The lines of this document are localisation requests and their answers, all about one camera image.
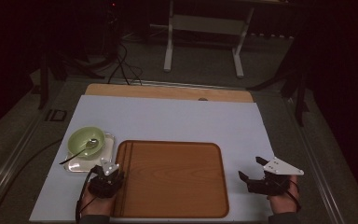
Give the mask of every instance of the brown tray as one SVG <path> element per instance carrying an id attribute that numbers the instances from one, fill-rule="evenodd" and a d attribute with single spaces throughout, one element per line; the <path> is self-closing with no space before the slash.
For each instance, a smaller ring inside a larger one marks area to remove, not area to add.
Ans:
<path id="1" fill-rule="evenodd" d="M 125 141 L 125 172 L 113 217 L 225 217 L 227 188 L 220 148 L 212 143 Z"/>

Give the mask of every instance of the black cable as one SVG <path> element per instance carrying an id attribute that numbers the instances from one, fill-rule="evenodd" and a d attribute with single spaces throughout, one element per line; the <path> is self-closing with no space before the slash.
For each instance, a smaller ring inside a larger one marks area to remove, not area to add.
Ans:
<path id="1" fill-rule="evenodd" d="M 102 68 L 104 66 L 110 66 L 110 63 L 112 63 L 115 60 L 115 58 L 116 58 L 116 53 L 110 52 L 103 61 L 97 62 L 97 63 L 86 64 L 84 66 L 90 70 L 96 70 L 96 69 Z"/>
<path id="2" fill-rule="evenodd" d="M 297 183 L 295 183 L 293 180 L 289 180 L 290 182 L 292 182 L 292 184 L 294 184 L 297 188 L 297 192 L 299 193 L 300 192 L 300 187 L 298 186 Z"/>
<path id="3" fill-rule="evenodd" d="M 2 198 L 0 199 L 0 207 L 3 203 L 3 201 L 5 200 L 9 190 L 11 189 L 11 187 L 13 186 L 14 182 L 16 181 L 16 179 L 19 177 L 19 175 L 21 174 L 22 170 L 25 169 L 25 167 L 35 158 L 37 157 L 38 155 L 40 155 L 40 153 L 42 153 L 43 151 L 45 151 L 46 149 L 48 149 L 49 147 L 52 147 L 54 146 L 55 144 L 59 143 L 62 141 L 62 138 L 61 139 L 58 139 L 50 144 L 48 144 L 47 146 L 45 147 L 42 147 L 42 149 L 40 149 L 39 151 L 37 151 L 30 159 L 28 159 L 28 161 L 26 161 L 22 167 L 19 169 L 19 171 L 14 175 L 14 177 L 12 178 L 11 182 L 8 184 L 6 190 L 5 190 L 5 193 L 4 195 L 2 196 Z"/>
<path id="4" fill-rule="evenodd" d="M 124 62 L 124 61 L 126 60 L 126 58 L 127 58 L 127 49 L 126 49 L 126 47 L 124 47 L 124 45 L 122 45 L 121 43 L 119 43 L 119 45 L 120 45 L 121 47 L 123 47 L 123 49 L 124 49 L 124 56 L 123 56 L 122 60 L 120 60 L 120 56 L 117 56 L 118 66 L 115 68 L 115 70 L 114 70 L 114 71 L 112 72 L 112 74 L 110 75 L 109 79 L 107 80 L 107 84 L 110 84 L 110 80 L 111 80 L 112 77 L 115 75 L 115 73 L 116 73 L 116 71 L 118 70 L 118 68 L 121 68 L 121 69 L 122 69 L 122 64 L 123 64 L 123 62 Z"/>
<path id="5" fill-rule="evenodd" d="M 299 212 L 301 210 L 301 204 L 298 202 L 298 199 L 291 193 L 289 192 L 289 189 L 284 188 L 282 185 L 280 185 L 278 182 L 274 181 L 274 180 L 270 180 L 272 181 L 274 184 L 276 184 L 278 187 L 280 187 L 281 189 L 283 189 L 283 191 L 289 195 L 289 197 L 295 202 L 296 204 L 296 211 Z"/>
<path id="6" fill-rule="evenodd" d="M 84 205 L 84 207 L 82 207 L 82 208 L 80 209 L 80 214 L 81 214 L 81 212 L 83 212 L 83 210 L 84 210 L 87 206 L 89 206 L 89 204 L 91 204 L 92 202 L 94 202 L 95 199 L 97 199 L 97 197 L 94 197 L 91 201 L 89 201 L 89 203 L 87 203 L 86 205 Z"/>
<path id="7" fill-rule="evenodd" d="M 94 171 L 94 168 L 92 168 L 91 170 L 89 170 L 89 173 L 87 174 L 87 177 L 86 179 L 84 180 L 84 184 L 83 184 L 83 188 L 81 189 L 81 192 L 80 192 L 80 196 L 79 196 L 79 200 L 77 200 L 77 203 L 76 203 L 76 210 L 75 210 L 75 220 L 76 220 L 76 223 L 79 223 L 80 221 L 80 213 L 81 211 L 83 211 L 83 209 L 89 205 L 89 203 L 84 206 L 82 209 L 80 209 L 81 207 L 81 201 L 83 200 L 83 195 L 84 195 L 84 191 L 86 190 L 86 186 L 87 186 L 87 183 L 89 183 L 89 179 L 90 179 L 90 176 L 91 174 L 93 173 Z"/>
<path id="8" fill-rule="evenodd" d="M 127 80 L 126 74 L 124 73 L 124 68 L 123 68 L 124 59 L 122 59 L 122 61 L 121 61 L 121 60 L 120 60 L 120 57 L 117 57 L 117 60 L 119 61 L 119 64 L 118 64 L 118 65 L 120 66 L 121 74 L 123 75 L 124 79 L 126 80 L 127 85 L 130 86 L 130 82 Z"/>
<path id="9" fill-rule="evenodd" d="M 121 44 L 121 43 L 120 43 L 120 46 L 125 50 L 126 55 L 127 55 L 127 52 L 128 52 L 127 48 L 126 48 L 123 44 Z M 124 63 L 125 65 L 127 65 L 127 66 L 129 67 L 130 71 L 135 75 L 135 78 L 132 79 L 132 81 L 129 83 L 129 85 L 130 85 L 135 79 L 138 79 L 139 82 L 141 83 L 141 86 L 142 86 L 142 80 L 141 80 L 141 78 L 140 78 L 140 75 L 144 72 L 144 71 L 142 70 L 142 68 L 129 65 L 127 62 L 125 62 L 125 59 L 123 59 L 123 63 Z M 140 74 L 140 75 L 137 75 L 137 74 L 132 70 L 133 67 L 139 69 L 139 70 L 141 71 L 141 74 Z"/>

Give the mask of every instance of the white paper sheet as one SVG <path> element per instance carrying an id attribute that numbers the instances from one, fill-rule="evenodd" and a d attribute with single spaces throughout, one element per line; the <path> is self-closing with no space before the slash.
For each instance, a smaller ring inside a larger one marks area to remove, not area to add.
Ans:
<path id="1" fill-rule="evenodd" d="M 111 133 L 118 145 L 125 140 L 212 142 L 222 150 L 229 213 L 223 218 L 158 219 L 117 218 L 120 222 L 236 222 L 267 220 L 271 215 L 265 196 L 248 193 L 238 171 L 254 179 L 263 177 L 255 162 L 273 158 L 269 138 L 255 103 L 166 100 L 112 96 L 81 97 L 62 140 L 48 178 L 31 214 L 31 221 L 73 221 L 76 201 L 86 174 L 66 172 L 59 162 L 75 130 L 98 126 Z"/>

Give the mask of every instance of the white metal frame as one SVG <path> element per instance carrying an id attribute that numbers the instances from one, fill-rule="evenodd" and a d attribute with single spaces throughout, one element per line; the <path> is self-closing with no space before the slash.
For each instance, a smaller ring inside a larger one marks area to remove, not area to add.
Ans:
<path id="1" fill-rule="evenodd" d="M 175 29 L 223 35 L 238 35 L 240 37 L 240 41 L 238 45 L 232 49 L 232 55 L 234 58 L 237 77 L 244 77 L 240 52 L 254 11 L 254 7 L 249 9 L 246 21 L 178 15 L 173 13 L 173 0 L 171 0 L 170 17 L 168 20 L 168 44 L 167 51 L 165 53 L 164 71 L 171 72 L 173 53 L 172 32 L 173 29 Z"/>

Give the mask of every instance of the wire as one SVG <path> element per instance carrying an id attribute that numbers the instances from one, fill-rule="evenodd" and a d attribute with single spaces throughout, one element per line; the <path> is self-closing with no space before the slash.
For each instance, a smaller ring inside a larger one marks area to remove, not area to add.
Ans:
<path id="1" fill-rule="evenodd" d="M 13 186 L 13 184 L 16 182 L 16 179 L 19 177 L 19 175 L 21 174 L 21 172 L 25 169 L 25 167 L 35 158 L 37 157 L 38 155 L 40 155 L 40 153 L 44 152 L 46 149 L 54 146 L 55 144 L 59 143 L 62 141 L 62 138 L 61 139 L 58 139 L 50 144 L 48 144 L 47 146 L 45 147 L 42 147 L 42 149 L 40 149 L 39 151 L 37 151 L 32 157 L 30 157 L 23 165 L 22 167 L 19 169 L 19 171 L 14 175 L 14 177 L 12 178 L 10 184 L 7 186 L 6 190 L 5 190 L 5 193 L 4 195 L 2 196 L 2 198 L 0 199 L 0 207 L 3 203 L 3 201 L 5 200 L 9 190 L 11 189 L 11 187 Z"/>
<path id="2" fill-rule="evenodd" d="M 159 34 L 165 32 L 165 31 L 168 31 L 168 28 L 163 28 L 163 29 L 161 29 L 161 30 L 159 30 L 159 31 L 156 31 L 155 33 L 149 35 L 149 37 L 152 37 L 152 36 L 155 36 L 155 35 L 159 35 Z M 131 36 L 136 35 L 136 34 L 137 34 L 137 33 L 135 33 L 135 32 L 131 32 L 131 33 L 128 33 L 128 34 L 126 34 L 126 35 L 123 35 L 123 36 L 121 37 L 121 39 L 122 39 L 122 40 L 125 40 L 125 41 L 128 41 L 128 42 L 141 42 L 141 41 L 144 41 L 144 40 L 145 40 L 144 38 L 142 38 L 142 37 L 137 37 L 137 36 L 136 36 L 135 38 L 131 39 Z"/>
<path id="3" fill-rule="evenodd" d="M 97 197 L 94 197 L 91 201 L 89 201 L 89 203 L 87 203 L 86 205 L 84 205 L 84 207 L 82 207 L 81 209 L 80 209 L 80 214 L 81 214 L 81 212 L 83 212 L 83 210 L 87 207 L 87 206 L 89 206 L 92 202 L 94 202 L 94 200 L 96 199 Z"/>
<path id="4" fill-rule="evenodd" d="M 298 202 L 298 199 L 291 193 L 289 192 L 289 189 L 284 188 L 281 184 L 279 184 L 278 182 L 274 181 L 274 180 L 270 180 L 271 182 L 273 182 L 274 184 L 276 184 L 278 187 L 280 187 L 281 189 L 284 190 L 284 192 L 295 202 L 296 204 L 296 208 L 297 208 L 297 212 L 299 212 L 301 210 L 301 204 Z"/>
<path id="5" fill-rule="evenodd" d="M 87 207 L 87 205 L 89 205 L 92 201 L 94 201 L 94 200 L 91 200 L 90 203 L 86 204 L 82 209 L 80 209 L 80 207 L 81 207 L 81 202 L 82 202 L 82 200 L 83 200 L 84 191 L 86 190 L 87 183 L 89 183 L 89 179 L 90 179 L 91 174 L 93 173 L 93 170 L 94 170 L 94 168 L 92 168 L 91 170 L 89 170 L 89 173 L 87 174 L 87 177 L 86 177 L 86 179 L 84 180 L 84 184 L 83 184 L 83 188 L 81 189 L 81 192 L 80 192 L 79 200 L 77 200 L 77 203 L 76 203 L 76 211 L 75 211 L 75 220 L 76 220 L 76 223 L 79 223 L 79 221 L 80 221 L 80 213 L 81 213 L 81 211 L 83 211 L 83 209 L 84 209 L 85 207 Z"/>
<path id="6" fill-rule="evenodd" d="M 298 186 L 297 183 L 295 183 L 293 180 L 289 180 L 290 182 L 292 182 L 292 184 L 294 184 L 297 188 L 297 192 L 299 193 L 300 192 L 300 187 Z"/>
<path id="7" fill-rule="evenodd" d="M 120 43 L 120 46 L 125 50 L 126 55 L 127 55 L 127 52 L 128 52 L 127 48 L 126 48 L 123 44 L 121 44 L 121 43 Z M 137 66 L 132 66 L 132 65 L 128 64 L 127 62 L 125 62 L 125 58 L 122 59 L 122 62 L 123 62 L 125 65 L 127 65 L 127 67 L 130 69 L 130 71 L 135 75 L 135 78 L 133 78 L 130 83 L 127 81 L 127 84 L 130 85 L 135 79 L 138 79 L 139 82 L 141 83 L 141 86 L 142 86 L 142 80 L 141 80 L 141 78 L 140 78 L 140 75 L 144 72 L 144 71 L 142 70 L 142 68 L 137 67 Z M 132 68 L 139 69 L 139 70 L 140 70 L 140 74 L 137 75 L 137 74 L 132 70 Z"/>
<path id="8" fill-rule="evenodd" d="M 122 60 L 119 59 L 119 58 L 120 58 L 119 55 L 117 56 L 118 66 L 115 68 L 115 70 L 113 70 L 112 74 L 110 75 L 109 79 L 107 80 L 107 84 L 110 84 L 110 80 L 111 80 L 112 77 L 115 75 L 115 73 L 116 73 L 116 71 L 118 70 L 118 68 L 119 68 L 119 67 L 122 68 L 122 64 L 123 64 L 123 62 L 125 61 L 125 59 L 126 59 L 126 57 L 127 57 L 127 49 L 126 49 L 126 48 L 124 47 L 124 45 L 122 45 L 121 43 L 119 43 L 119 45 L 120 45 L 121 47 L 123 47 L 124 50 L 125 50 L 125 51 L 124 51 L 124 56 L 123 56 Z"/>

